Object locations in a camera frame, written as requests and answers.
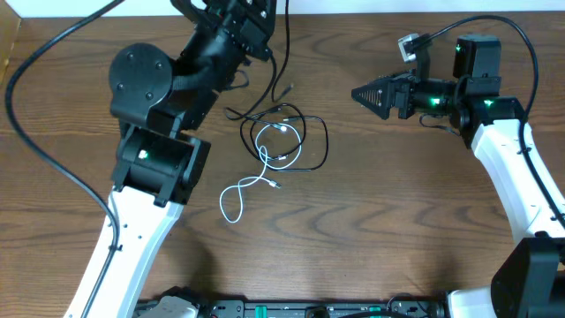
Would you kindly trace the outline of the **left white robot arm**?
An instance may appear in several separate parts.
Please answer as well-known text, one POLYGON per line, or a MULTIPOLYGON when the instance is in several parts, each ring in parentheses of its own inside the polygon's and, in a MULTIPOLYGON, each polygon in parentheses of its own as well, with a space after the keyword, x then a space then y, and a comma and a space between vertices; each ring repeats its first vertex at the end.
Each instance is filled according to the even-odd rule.
POLYGON ((241 64, 272 55, 274 0, 208 1, 203 8, 177 1, 175 7, 195 25, 179 57, 135 43, 111 63, 110 112, 120 141, 110 213, 67 309, 70 317, 133 314, 160 245, 207 160, 209 143, 192 132, 241 64))

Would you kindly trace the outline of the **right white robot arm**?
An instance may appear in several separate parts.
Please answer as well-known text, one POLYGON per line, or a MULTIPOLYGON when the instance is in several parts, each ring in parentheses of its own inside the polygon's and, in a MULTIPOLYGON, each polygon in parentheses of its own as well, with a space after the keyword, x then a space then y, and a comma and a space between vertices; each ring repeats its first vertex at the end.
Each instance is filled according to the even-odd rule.
POLYGON ((485 167, 507 215, 516 246, 488 286, 451 291, 449 317, 562 317, 564 228, 556 217, 564 198, 535 146, 524 109, 500 94, 501 43, 493 35, 467 34, 456 42, 454 80, 432 79, 426 48, 399 40, 414 70, 380 77, 352 90, 351 97, 382 119, 392 109, 407 119, 419 113, 448 117, 448 131, 485 167))

